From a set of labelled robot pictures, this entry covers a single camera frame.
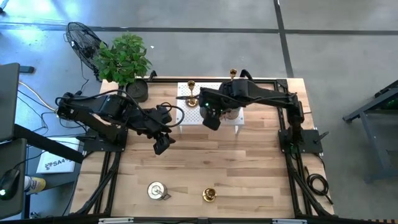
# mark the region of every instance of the gray floor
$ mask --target gray floor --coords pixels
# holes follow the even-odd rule
[[[397,1],[280,0],[286,29],[396,30]],[[272,0],[140,0],[140,1],[28,1],[10,0],[0,22],[118,27],[277,28]],[[119,32],[98,32],[106,42]],[[286,77],[279,34],[139,33],[159,75],[226,76],[230,68],[248,69],[255,77]],[[323,140],[326,173],[335,212],[347,218],[398,218],[398,180],[365,184],[374,170],[374,155],[359,121],[341,117],[369,101],[397,79],[397,36],[288,35],[294,76],[304,78],[315,125],[330,134]],[[83,84],[80,61],[63,41],[63,32],[0,30],[0,63],[34,66],[21,80],[54,106],[53,99]],[[97,93],[90,78],[84,94]],[[31,95],[24,87],[25,93]],[[27,101],[38,112],[45,109]],[[35,129],[38,117],[18,103],[17,123]],[[49,134],[79,133],[46,117]],[[32,211],[60,215],[70,186],[42,192],[32,199]]]

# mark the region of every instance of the brass candle holder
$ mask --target brass candle holder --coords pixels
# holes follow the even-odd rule
[[[231,69],[229,71],[229,76],[231,77],[231,81],[235,78],[235,75],[237,74],[238,71],[236,69]]]
[[[212,202],[216,200],[217,197],[216,190],[211,187],[208,187],[203,191],[202,197],[205,201]]]
[[[198,103],[199,103],[198,99],[195,99],[195,98],[193,97],[193,89],[194,89],[194,87],[195,87],[195,82],[191,80],[191,81],[188,81],[187,84],[188,84],[188,88],[191,90],[191,95],[190,95],[190,98],[189,98],[189,99],[185,100],[185,103],[186,103],[188,106],[190,106],[190,107],[195,107],[195,106],[197,106]]]

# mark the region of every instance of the wooden table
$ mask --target wooden table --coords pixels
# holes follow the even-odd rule
[[[287,79],[290,92],[297,92],[304,112],[310,111],[304,81]],[[260,84],[273,90],[269,84]],[[101,92],[117,89],[104,82]],[[162,102],[176,105],[177,83],[150,83],[149,99],[141,104],[152,108]],[[175,122],[175,110],[171,112]],[[266,105],[249,105],[244,109],[245,125],[239,136],[229,127],[212,131],[204,126],[184,127],[183,134],[172,128],[177,140],[162,155],[156,156],[153,139],[129,131],[127,147],[122,153],[114,193],[113,217],[212,217],[212,218],[289,218],[294,217],[285,157],[280,152],[277,109]],[[311,113],[305,115],[304,129],[312,129]],[[97,187],[103,152],[85,159],[73,198],[71,212],[77,211]],[[319,158],[303,154],[303,163],[311,173],[325,176]],[[168,200],[151,200],[147,187],[153,181],[167,186]],[[214,187],[218,197],[212,203],[201,195]],[[102,209],[108,187],[104,191]],[[304,212],[301,191],[300,208]],[[324,208],[333,213],[325,197],[318,197]]]

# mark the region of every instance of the plant pot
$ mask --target plant pot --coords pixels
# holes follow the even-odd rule
[[[126,92],[138,103],[148,100],[148,84],[145,80],[138,78],[134,83],[126,85]]]

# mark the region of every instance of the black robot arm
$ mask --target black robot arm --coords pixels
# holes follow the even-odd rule
[[[203,125],[212,130],[218,129],[220,118],[225,113],[252,103],[285,108],[292,142],[303,141],[301,135],[301,124],[304,122],[303,107],[295,93],[260,88],[247,79],[224,82],[218,90],[200,88],[199,106],[206,109]]]
[[[154,150],[157,155],[175,142],[168,134],[172,132],[170,126],[166,125],[172,120],[167,108],[171,107],[169,104],[142,109],[133,99],[121,95],[102,94],[97,97],[85,97],[72,93],[58,97],[56,103],[59,106],[59,117],[82,122],[113,144],[119,142],[122,136],[120,133],[124,128],[134,130],[138,135],[145,134],[149,139],[154,138]],[[93,114],[111,124],[102,123]]]

